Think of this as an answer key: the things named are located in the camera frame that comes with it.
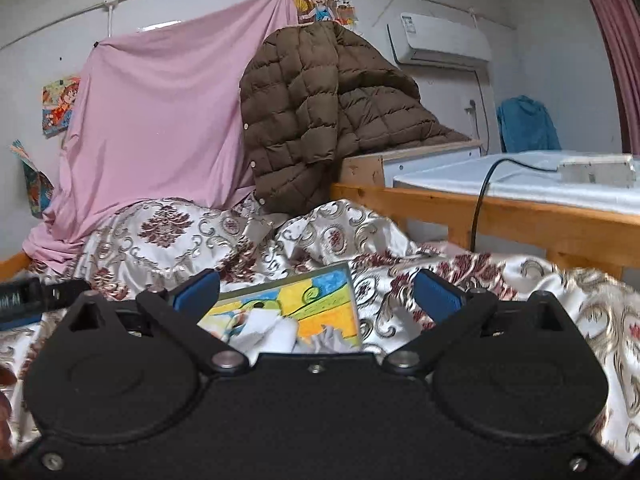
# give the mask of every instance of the floral blanket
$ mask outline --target floral blanket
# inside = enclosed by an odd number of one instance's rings
[[[63,276],[37,262],[30,271],[45,280],[84,278],[107,298],[126,300],[151,284],[171,289],[212,267],[226,292],[341,261],[350,265],[364,349],[380,355],[433,325],[413,297],[420,268],[464,289],[487,288],[502,300],[553,292],[609,380],[594,437],[625,463],[640,452],[640,296],[596,270],[561,272],[540,258],[419,246],[390,219],[345,200],[287,219],[262,214],[250,196],[228,211],[180,199],[137,203],[96,230]],[[17,449],[38,434],[22,402],[25,372],[61,316],[48,314],[40,323],[0,333],[1,359],[18,377],[7,390]]]

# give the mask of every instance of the brown quilted jacket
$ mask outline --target brown quilted jacket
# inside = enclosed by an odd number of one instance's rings
[[[271,34],[240,82],[244,145],[269,212],[329,200],[351,155],[468,140],[420,104],[413,79],[335,22]]]

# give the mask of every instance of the pink sheet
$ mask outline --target pink sheet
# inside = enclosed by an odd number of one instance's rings
[[[103,40],[81,74],[45,221],[22,248],[61,272],[118,209],[180,197],[223,208],[252,190],[239,82],[292,0],[246,0],[190,22]]]

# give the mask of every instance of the white wall-mounted air conditioner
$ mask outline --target white wall-mounted air conditioner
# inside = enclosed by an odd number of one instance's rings
[[[492,58],[482,31],[461,23],[403,12],[387,29],[399,64],[476,70]]]

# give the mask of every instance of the cartoon girl drawing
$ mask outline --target cartoon girl drawing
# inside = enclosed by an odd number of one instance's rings
[[[42,128],[46,134],[56,134],[68,128],[72,106],[78,95],[78,87],[79,82],[73,81],[62,91],[58,97],[57,106],[53,110],[42,111]]]
[[[308,20],[314,16],[316,17],[316,22],[330,22],[331,20],[335,20],[334,12],[326,4],[326,0],[311,1],[315,7],[310,13],[300,16],[302,20]]]

